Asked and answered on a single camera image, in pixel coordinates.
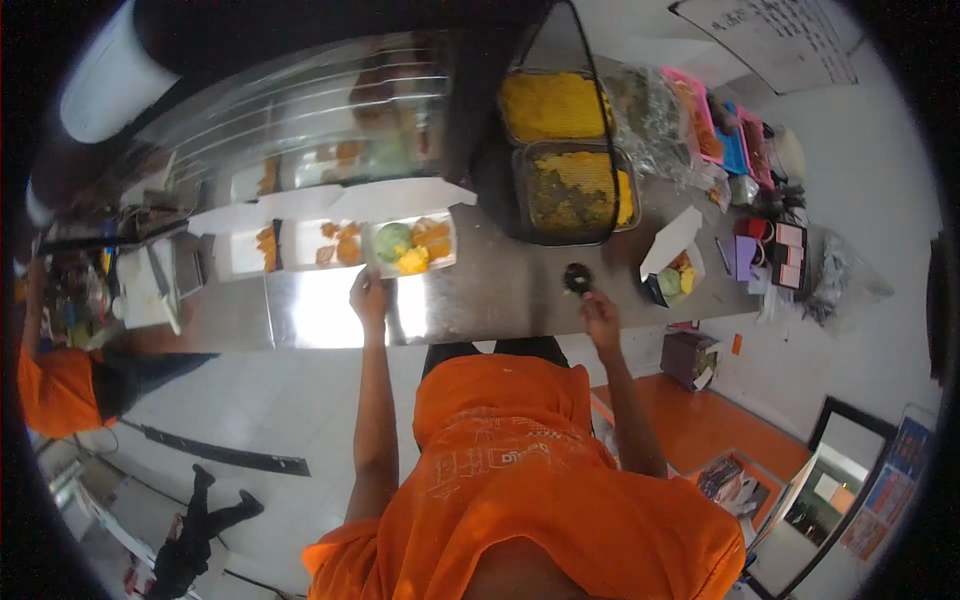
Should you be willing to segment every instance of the blue basket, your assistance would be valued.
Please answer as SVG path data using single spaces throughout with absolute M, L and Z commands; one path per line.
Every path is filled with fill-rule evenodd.
M 725 102 L 724 105 L 732 114 L 736 114 L 736 107 L 733 103 Z M 738 126 L 733 135 L 724 135 L 720 128 L 714 127 L 713 131 L 717 139 L 723 142 L 723 166 L 724 171 L 733 175 L 749 175 L 750 165 L 747 163 L 747 149 L 744 148 L 743 126 Z

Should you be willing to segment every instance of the person in black clothes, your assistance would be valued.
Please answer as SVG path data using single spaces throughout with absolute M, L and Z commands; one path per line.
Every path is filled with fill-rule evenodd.
M 206 491 L 216 479 L 200 465 L 194 465 L 193 470 L 196 473 L 193 496 L 183 518 L 183 531 L 177 537 L 178 520 L 175 519 L 166 543 L 156 553 L 156 581 L 144 595 L 146 600 L 173 600 L 183 596 L 193 580 L 206 572 L 210 540 L 225 529 L 263 512 L 263 505 L 249 492 L 241 490 L 239 504 L 208 513 Z

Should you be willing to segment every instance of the black shoe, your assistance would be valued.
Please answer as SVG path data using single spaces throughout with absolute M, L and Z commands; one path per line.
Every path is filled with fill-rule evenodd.
M 197 477 L 194 479 L 194 481 L 200 484 L 200 486 L 203 488 L 209 488 L 217 480 L 216 477 L 208 473 L 206 469 L 200 465 L 194 465 L 193 472 L 197 473 Z
M 254 515 L 259 515 L 260 513 L 263 512 L 263 504 L 261 504 L 259 500 L 254 498 L 250 492 L 247 492 L 246 490 L 241 490 L 240 500 L 243 502 L 243 504 L 251 507 Z

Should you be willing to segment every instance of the person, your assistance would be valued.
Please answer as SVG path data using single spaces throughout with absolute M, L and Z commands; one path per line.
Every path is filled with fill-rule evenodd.
M 590 435 L 589 384 L 552 338 L 427 351 L 414 408 L 421 448 L 399 485 L 384 348 L 387 295 L 362 272 L 365 344 L 344 525 L 308 546 L 308 597 L 720 598 L 745 560 L 740 527 L 667 479 L 620 350 L 613 303 L 581 317 L 607 371 L 621 468 Z
M 193 496 L 186 509 L 186 517 L 174 516 L 160 551 L 154 561 L 156 579 L 144 593 L 146 600 L 180 598 L 193 580 L 206 573 L 210 558 L 210 540 L 237 523 L 254 518 L 263 512 L 260 504 L 246 490 L 240 491 L 240 503 L 213 513 L 206 511 L 206 492 L 216 479 L 200 465 L 194 465 Z M 177 536 L 177 529 L 183 529 Z
M 112 348 L 87 352 L 53 348 L 40 354 L 46 269 L 42 258 L 27 273 L 26 317 L 16 382 L 27 425 L 49 438 L 111 427 L 149 392 L 196 370 L 216 354 L 131 356 Z

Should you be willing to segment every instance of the orange t-shirt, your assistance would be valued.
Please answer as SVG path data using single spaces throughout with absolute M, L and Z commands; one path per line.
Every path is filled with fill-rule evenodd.
M 75 348 L 57 348 L 37 358 L 20 353 L 17 391 L 31 429 L 60 439 L 113 425 L 113 419 L 104 423 L 100 417 L 90 361 L 87 352 Z
M 526 537 L 588 594 L 720 598 L 745 559 L 731 515 L 683 479 L 616 470 L 583 367 L 482 354 L 420 384 L 420 460 L 383 517 L 303 551 L 318 598 L 460 598 L 488 547 Z

